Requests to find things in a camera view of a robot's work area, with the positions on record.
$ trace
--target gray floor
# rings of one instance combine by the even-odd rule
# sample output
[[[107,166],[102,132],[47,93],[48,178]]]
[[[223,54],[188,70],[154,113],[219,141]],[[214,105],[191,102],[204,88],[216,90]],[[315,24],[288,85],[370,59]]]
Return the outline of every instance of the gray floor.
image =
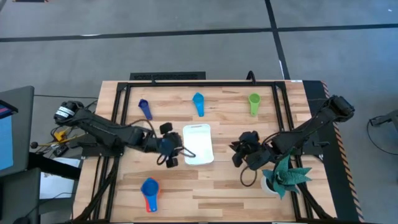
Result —
[[[398,21],[394,0],[271,2],[279,27]],[[0,12],[0,37],[249,27],[270,27],[264,1],[8,1]],[[355,105],[356,115],[340,129],[365,220],[396,223],[398,157],[369,142],[366,122],[398,109],[398,29],[284,32],[280,39],[291,79],[324,80],[332,94]],[[127,80],[130,72],[206,71],[209,79],[241,79],[248,70],[258,79],[282,78],[271,33],[0,43],[0,91],[33,85],[38,94],[97,96],[103,80]],[[35,98],[33,141],[49,140],[52,115],[63,100]],[[392,126],[371,134],[398,152]],[[65,210],[42,222],[68,216]]]

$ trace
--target green cup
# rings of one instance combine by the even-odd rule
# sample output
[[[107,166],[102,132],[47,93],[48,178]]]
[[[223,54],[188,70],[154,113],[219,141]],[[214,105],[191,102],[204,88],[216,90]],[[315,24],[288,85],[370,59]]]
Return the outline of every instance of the green cup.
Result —
[[[260,105],[261,97],[257,93],[252,93],[249,96],[249,102],[250,102],[250,114],[251,116],[256,116],[257,112],[259,110],[259,105]]]

